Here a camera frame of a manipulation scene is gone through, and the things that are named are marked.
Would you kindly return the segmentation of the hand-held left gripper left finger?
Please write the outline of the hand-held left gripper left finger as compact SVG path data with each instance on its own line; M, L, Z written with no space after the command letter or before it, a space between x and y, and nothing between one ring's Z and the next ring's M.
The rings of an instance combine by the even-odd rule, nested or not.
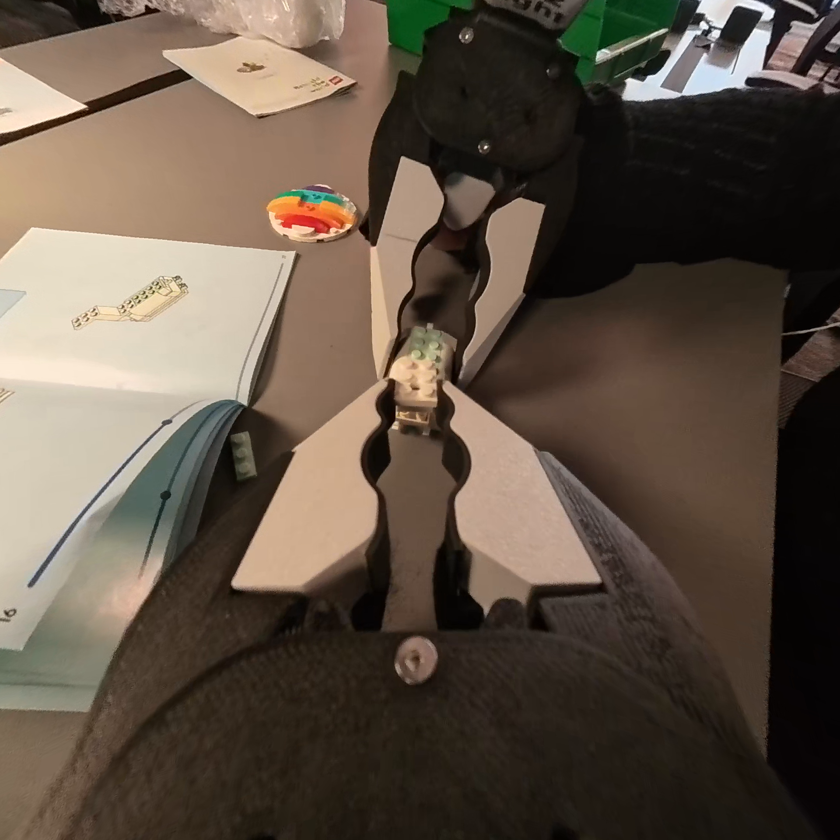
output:
M378 382L292 450L232 579L238 592L301 595L384 593L387 527L371 448L389 454Z

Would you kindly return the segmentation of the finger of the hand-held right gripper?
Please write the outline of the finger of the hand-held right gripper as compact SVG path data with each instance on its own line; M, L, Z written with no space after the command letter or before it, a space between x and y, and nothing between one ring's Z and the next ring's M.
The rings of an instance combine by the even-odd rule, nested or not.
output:
M402 157L371 246L371 347L383 379L401 334L401 318L415 287L416 258L437 231L445 195L432 170Z
M516 198L493 211L484 228L474 328L461 356L457 385L468 385L487 361L525 296L544 205Z

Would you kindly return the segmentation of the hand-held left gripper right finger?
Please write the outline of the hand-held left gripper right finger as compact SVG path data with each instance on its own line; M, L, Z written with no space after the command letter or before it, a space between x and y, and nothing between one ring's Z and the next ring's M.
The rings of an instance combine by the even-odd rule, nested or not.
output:
M463 456L452 515L470 595L555 595L602 577L537 450L449 382L448 442Z

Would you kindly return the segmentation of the white and mint lego build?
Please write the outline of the white and mint lego build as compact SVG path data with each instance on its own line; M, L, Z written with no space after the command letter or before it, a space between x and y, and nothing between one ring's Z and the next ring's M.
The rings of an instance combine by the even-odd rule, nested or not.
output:
M431 322L412 327L388 372L396 431L426 437L438 432L439 386L452 375L456 347L456 339Z

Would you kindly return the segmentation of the person's right forearm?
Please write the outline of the person's right forearm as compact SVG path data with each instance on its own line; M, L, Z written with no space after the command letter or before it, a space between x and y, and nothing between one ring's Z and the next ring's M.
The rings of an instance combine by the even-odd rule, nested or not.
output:
M640 264L839 267L839 94L730 89L581 108L572 212L529 295L572 298Z

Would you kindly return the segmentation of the mint green lego brick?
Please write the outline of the mint green lego brick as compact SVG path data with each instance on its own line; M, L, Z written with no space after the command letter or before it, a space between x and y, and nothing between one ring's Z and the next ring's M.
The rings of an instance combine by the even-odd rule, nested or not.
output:
M231 434L228 441L237 482L245 482L256 478L258 470L249 432Z

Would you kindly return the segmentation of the rainbow lego piece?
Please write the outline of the rainbow lego piece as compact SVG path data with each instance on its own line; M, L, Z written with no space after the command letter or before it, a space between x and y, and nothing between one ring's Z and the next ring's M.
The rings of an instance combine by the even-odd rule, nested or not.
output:
M282 192L266 206L269 224L299 244L333 242L350 234L360 219L356 205L327 185Z

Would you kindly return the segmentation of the closed lego instruction booklet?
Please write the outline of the closed lego instruction booklet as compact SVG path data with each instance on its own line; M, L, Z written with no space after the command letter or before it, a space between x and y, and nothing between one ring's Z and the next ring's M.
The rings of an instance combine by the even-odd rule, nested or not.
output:
M208 90L263 118L340 95L356 85L346 74L266 39L168 49L163 57Z

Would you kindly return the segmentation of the open lego instruction booklet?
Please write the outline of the open lego instruction booklet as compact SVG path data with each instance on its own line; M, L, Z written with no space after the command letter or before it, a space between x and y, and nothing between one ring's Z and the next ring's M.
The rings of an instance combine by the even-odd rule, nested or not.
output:
M2 258L3 711L90 708L196 534L296 258L43 228Z

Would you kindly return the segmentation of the green plastic bin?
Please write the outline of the green plastic bin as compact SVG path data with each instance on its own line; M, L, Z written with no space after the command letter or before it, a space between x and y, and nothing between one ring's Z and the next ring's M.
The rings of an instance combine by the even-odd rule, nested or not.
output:
M585 85L612 84L661 51L677 14L677 1L590 1L562 30L560 46L576 58L576 75ZM468 11L470 1L387 1L392 46L420 55L425 32L444 22L453 9Z

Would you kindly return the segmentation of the clear plastic bag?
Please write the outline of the clear plastic bag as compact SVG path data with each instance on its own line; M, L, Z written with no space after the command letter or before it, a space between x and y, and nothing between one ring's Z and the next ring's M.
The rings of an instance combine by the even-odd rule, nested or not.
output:
M341 37L345 1L99 1L105 14L134 18L155 11L220 35L268 39L304 49Z

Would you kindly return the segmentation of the person's dark clothing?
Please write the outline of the person's dark clothing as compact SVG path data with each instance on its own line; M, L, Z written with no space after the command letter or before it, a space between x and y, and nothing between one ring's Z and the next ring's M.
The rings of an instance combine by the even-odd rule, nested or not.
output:
M839 837L838 270L785 293L773 540L768 756Z

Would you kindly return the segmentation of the dark office chair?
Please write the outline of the dark office chair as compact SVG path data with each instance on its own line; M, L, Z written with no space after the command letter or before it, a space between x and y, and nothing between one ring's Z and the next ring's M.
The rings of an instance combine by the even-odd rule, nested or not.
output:
M748 88L839 89L839 2L767 2L773 8L763 68Z

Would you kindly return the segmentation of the white instruction booklet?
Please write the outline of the white instruction booklet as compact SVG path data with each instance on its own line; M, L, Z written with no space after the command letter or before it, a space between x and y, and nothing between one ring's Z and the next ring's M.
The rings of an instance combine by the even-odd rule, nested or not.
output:
M4 59L1 60L2 137L87 110L85 104L68 97Z

